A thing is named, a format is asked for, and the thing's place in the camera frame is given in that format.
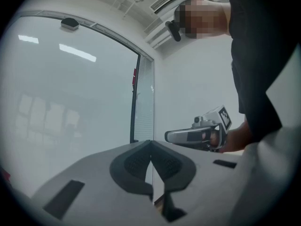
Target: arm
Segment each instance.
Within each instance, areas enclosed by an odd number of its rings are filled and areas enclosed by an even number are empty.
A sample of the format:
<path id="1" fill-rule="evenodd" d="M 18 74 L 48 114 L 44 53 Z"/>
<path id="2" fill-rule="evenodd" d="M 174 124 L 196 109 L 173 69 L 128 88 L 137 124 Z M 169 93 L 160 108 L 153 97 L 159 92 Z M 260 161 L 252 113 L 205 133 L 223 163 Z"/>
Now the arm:
<path id="1" fill-rule="evenodd" d="M 218 145 L 219 142 L 219 133 L 217 131 L 213 131 L 211 133 L 211 144 Z M 243 150 L 248 144 L 252 143 L 252 133 L 249 128 L 248 121 L 246 120 L 240 125 L 240 127 L 230 130 L 227 136 L 227 143 L 224 147 L 222 147 L 219 152 L 235 152 Z"/>
<path id="2" fill-rule="evenodd" d="M 230 22 L 230 17 L 231 17 L 231 5 L 229 2 L 228 3 L 220 3 L 220 5 L 221 5 L 224 15 L 226 16 L 226 19 L 227 19 L 227 31 L 225 34 L 230 36 L 229 22 Z"/>

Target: black rectangle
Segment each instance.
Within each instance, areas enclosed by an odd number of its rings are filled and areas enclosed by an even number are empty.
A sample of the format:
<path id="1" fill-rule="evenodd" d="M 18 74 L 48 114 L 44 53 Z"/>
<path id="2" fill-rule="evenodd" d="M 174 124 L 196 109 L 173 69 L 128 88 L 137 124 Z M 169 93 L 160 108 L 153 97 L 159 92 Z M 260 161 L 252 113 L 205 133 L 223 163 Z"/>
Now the black rectangle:
<path id="1" fill-rule="evenodd" d="M 224 160 L 215 160 L 213 163 L 227 168 L 235 168 L 237 165 L 237 163 L 235 162 L 224 161 Z"/>
<path id="2" fill-rule="evenodd" d="M 57 219 L 62 219 L 85 184 L 71 180 L 44 206 L 44 210 Z"/>
<path id="3" fill-rule="evenodd" d="M 231 125 L 231 120 L 230 120 L 230 117 L 228 116 L 228 113 L 227 113 L 225 107 L 223 107 L 218 113 L 222 119 L 222 122 L 223 122 L 226 130 L 228 130 L 229 126 Z"/>
<path id="4" fill-rule="evenodd" d="M 188 132 L 187 141 L 202 141 L 203 140 L 203 131 L 200 132 Z"/>
<path id="5" fill-rule="evenodd" d="M 133 90 L 133 98 L 132 98 L 130 143 L 135 142 L 135 139 L 134 139 L 134 136 L 135 136 L 135 112 L 136 112 L 137 86 L 138 86 L 140 57 L 141 57 L 141 55 L 138 54 L 138 59 L 137 59 L 137 64 L 136 64 L 135 85 L 133 88 L 134 90 Z"/>

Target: white surface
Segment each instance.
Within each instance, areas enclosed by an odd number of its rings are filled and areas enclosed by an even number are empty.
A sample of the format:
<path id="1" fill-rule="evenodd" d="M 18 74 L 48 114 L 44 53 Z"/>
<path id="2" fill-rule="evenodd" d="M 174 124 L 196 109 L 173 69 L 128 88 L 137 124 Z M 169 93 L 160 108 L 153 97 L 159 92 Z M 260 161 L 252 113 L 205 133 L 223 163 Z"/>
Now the white surface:
<path id="1" fill-rule="evenodd" d="M 138 55 L 60 22 L 23 17 L 2 41 L 1 161 L 29 197 L 80 158 L 129 143 Z"/>
<path id="2" fill-rule="evenodd" d="M 301 48 L 298 44 L 285 68 L 267 90 L 283 127 L 301 125 Z"/>

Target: red object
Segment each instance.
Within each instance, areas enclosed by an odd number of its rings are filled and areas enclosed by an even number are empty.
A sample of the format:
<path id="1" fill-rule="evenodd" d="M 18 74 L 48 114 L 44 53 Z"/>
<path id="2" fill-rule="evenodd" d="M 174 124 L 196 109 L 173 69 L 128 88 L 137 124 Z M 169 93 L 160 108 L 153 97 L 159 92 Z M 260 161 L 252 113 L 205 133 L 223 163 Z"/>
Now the red object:
<path id="1" fill-rule="evenodd" d="M 134 69 L 133 82 L 132 82 L 133 86 L 135 85 L 135 78 L 136 78 L 136 69 Z"/>
<path id="2" fill-rule="evenodd" d="M 3 168 L 1 168 L 1 170 L 2 170 L 2 174 L 3 174 L 5 181 L 10 183 L 10 181 L 9 181 L 10 174 L 7 171 L 5 171 Z"/>

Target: hand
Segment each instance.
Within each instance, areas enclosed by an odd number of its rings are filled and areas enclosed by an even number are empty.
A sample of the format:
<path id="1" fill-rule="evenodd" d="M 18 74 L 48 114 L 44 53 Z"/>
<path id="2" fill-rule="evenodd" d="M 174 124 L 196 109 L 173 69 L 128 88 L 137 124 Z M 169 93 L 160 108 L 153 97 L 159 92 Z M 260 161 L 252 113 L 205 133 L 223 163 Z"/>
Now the hand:
<path id="1" fill-rule="evenodd" d="M 219 133 L 217 130 L 213 130 L 210 136 L 210 144 L 218 146 Z M 244 150 L 244 148 L 252 143 L 252 133 L 250 131 L 248 122 L 245 121 L 240 127 L 228 132 L 227 143 L 222 147 L 219 152 L 235 152 Z"/>

